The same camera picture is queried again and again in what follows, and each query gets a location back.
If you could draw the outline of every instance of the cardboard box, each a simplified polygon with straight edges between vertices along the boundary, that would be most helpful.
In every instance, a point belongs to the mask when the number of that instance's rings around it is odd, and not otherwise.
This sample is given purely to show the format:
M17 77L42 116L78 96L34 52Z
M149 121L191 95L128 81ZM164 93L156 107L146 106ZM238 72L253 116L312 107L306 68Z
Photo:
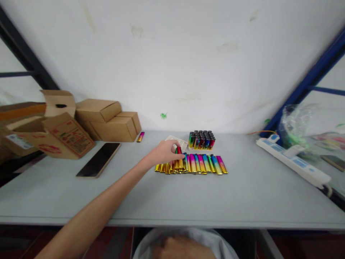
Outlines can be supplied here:
M91 125L91 122L86 122L86 121L82 121L79 120L77 118L77 121L79 122L79 124L83 127L83 129L89 133L90 137L95 140L95 141L99 141L102 140L101 137L98 135L98 133L95 131L95 129L93 128L93 126Z
M13 158L14 154L0 146L0 165Z
M120 112L117 117L130 117L134 123L135 130L137 134L141 132L141 125L138 117L138 113L136 112Z
M81 121L106 123L120 112L118 101L86 99L77 103L77 118Z
M7 129L7 125L32 116L44 115L45 103L26 102L0 107L0 145L18 156L38 151L36 147Z
M132 118L115 117L107 123L91 122L103 141L133 142L137 132Z
M47 103L45 117L26 118L7 125L7 128L51 157L79 159L95 143L73 118L73 95L59 90L41 92Z

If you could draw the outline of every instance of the red logo on box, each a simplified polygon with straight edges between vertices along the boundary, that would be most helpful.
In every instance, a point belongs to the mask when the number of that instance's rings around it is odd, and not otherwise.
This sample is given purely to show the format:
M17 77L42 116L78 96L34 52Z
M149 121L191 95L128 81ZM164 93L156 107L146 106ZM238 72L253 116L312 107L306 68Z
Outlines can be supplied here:
M58 147L49 144L39 144L39 149L53 154L61 154L61 150Z

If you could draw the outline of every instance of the smartphone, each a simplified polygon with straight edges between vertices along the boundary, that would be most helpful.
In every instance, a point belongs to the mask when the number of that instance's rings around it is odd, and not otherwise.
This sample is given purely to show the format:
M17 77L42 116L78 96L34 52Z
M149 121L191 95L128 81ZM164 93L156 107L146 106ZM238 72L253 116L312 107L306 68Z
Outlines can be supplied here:
M341 160L340 158L332 155L321 155L320 156L323 160L325 160L330 165L334 166L338 170L344 172L345 171L345 161Z
M79 171L76 177L98 178L120 146L120 143L104 144L91 160Z

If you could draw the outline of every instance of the green mark on wall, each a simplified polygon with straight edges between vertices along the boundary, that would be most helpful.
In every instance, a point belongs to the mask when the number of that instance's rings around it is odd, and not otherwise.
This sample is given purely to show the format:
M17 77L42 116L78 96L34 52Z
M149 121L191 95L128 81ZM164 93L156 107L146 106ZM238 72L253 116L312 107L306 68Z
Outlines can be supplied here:
M161 113L161 117L162 117L162 119L166 119L166 115L167 115L167 113L166 113L166 114Z

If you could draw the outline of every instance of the power strip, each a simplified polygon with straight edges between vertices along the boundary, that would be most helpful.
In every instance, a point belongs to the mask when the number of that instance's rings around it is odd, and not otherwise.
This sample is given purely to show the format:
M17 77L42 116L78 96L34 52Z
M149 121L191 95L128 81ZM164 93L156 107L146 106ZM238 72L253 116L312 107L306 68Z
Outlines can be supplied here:
M296 156L299 152L304 150L301 146L295 145L286 150L285 148L276 144L278 140L279 136L272 134L268 139L258 139L256 144L269 152L275 158L282 161L284 164L319 189L323 189L322 185L330 182L331 177L329 175Z

